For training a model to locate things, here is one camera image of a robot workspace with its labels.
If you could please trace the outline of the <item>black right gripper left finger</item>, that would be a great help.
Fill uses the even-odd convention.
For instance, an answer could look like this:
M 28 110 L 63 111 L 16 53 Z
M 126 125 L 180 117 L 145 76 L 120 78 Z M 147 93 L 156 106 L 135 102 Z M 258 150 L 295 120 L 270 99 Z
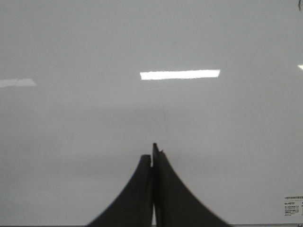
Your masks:
M 150 227 L 153 216 L 151 156 L 142 155 L 138 166 L 115 200 L 87 226 Z

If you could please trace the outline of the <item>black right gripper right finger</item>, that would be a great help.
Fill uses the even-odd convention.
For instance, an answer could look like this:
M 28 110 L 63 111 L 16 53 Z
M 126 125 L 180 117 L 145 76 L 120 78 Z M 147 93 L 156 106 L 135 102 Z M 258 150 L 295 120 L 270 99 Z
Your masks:
M 164 151 L 153 143 L 153 199 L 158 227 L 229 227 L 185 186 Z

